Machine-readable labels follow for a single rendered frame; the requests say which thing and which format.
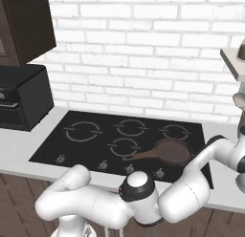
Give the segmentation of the black hob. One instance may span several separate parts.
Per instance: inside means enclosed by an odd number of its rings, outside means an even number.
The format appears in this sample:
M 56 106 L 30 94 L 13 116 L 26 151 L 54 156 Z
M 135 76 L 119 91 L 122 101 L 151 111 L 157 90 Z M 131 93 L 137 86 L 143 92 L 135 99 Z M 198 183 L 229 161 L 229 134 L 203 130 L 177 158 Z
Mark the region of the black hob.
M 168 165 L 159 159 L 123 160 L 124 156 L 152 149 L 164 138 L 186 142 L 193 156 L 205 145 L 200 123 L 70 111 L 31 161 L 65 167 L 82 164 L 91 171 L 121 176 L 128 175 L 125 168 L 132 163 L 134 171 L 147 172 L 156 181 L 173 183 L 182 175 L 184 165 Z M 57 164 L 60 155 L 65 156 L 65 161 Z M 107 161 L 107 168 L 100 170 L 98 166 L 103 161 Z M 162 179 L 155 176 L 159 169 L 165 173 Z

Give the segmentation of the brown frying pan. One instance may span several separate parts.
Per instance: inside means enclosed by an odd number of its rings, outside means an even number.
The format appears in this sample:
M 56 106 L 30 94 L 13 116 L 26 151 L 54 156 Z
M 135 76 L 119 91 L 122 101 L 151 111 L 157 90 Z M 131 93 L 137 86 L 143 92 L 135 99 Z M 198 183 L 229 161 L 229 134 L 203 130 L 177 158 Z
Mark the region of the brown frying pan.
M 190 162 L 192 151 L 189 145 L 176 138 L 165 138 L 156 142 L 154 147 L 146 152 L 124 156 L 124 161 L 141 159 L 159 159 L 168 165 L 185 165 Z

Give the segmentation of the black toaster oven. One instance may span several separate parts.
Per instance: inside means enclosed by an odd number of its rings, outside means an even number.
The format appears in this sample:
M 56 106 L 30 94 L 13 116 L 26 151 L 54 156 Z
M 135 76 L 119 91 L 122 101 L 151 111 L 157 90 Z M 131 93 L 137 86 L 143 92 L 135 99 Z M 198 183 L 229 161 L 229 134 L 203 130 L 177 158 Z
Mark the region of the black toaster oven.
M 0 128 L 31 131 L 53 107 L 45 66 L 0 66 Z

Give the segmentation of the brown object on shelf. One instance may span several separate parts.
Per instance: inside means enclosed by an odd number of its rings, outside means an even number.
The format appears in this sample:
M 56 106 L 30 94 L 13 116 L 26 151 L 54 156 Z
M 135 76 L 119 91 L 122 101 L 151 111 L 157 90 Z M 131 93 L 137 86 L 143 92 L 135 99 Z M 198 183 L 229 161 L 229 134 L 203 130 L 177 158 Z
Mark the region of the brown object on shelf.
M 240 44 L 240 47 L 237 51 L 236 57 L 240 61 L 245 61 L 245 38 L 243 39 L 243 41 Z

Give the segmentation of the brown wooden base cupboards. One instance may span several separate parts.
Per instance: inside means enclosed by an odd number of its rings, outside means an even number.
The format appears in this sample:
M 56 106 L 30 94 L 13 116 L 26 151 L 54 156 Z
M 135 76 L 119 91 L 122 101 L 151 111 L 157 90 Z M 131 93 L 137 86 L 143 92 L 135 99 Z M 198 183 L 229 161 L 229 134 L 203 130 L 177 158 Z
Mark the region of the brown wooden base cupboards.
M 58 221 L 40 219 L 34 202 L 47 181 L 0 174 L 0 237 L 50 237 Z M 98 237 L 245 237 L 245 214 L 203 208 L 178 224 L 141 227 L 131 220 L 121 230 L 92 227 Z

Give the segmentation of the pale wall shelf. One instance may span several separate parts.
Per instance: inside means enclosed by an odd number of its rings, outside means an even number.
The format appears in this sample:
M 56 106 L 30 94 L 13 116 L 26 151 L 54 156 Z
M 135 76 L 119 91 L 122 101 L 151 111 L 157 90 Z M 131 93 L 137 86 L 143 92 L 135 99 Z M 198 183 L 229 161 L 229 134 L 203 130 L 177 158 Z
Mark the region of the pale wall shelf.
M 234 79 L 238 82 L 245 82 L 245 61 L 240 61 L 237 59 L 237 49 L 221 49 L 220 55 L 233 74 Z

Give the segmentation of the dark brown wall cupboard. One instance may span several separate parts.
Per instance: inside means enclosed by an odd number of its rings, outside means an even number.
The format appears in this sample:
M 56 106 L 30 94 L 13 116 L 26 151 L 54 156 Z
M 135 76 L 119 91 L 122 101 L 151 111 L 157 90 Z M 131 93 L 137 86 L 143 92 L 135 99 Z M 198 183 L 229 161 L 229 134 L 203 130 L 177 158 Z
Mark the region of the dark brown wall cupboard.
M 0 66 L 22 66 L 55 47 L 48 0 L 0 0 Z

